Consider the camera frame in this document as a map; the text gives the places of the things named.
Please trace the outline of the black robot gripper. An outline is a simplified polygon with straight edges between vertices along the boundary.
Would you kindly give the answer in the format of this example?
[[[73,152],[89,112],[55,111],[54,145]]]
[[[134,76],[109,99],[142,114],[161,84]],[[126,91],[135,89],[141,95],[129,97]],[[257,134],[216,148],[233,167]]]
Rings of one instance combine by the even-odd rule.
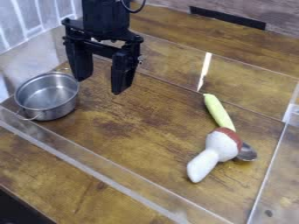
[[[94,73],[93,54],[113,56],[111,88],[119,95],[134,82],[141,57],[142,36],[130,31],[130,17],[145,6],[131,0],[82,0],[82,19],[62,20],[65,46],[74,77],[85,81]]]

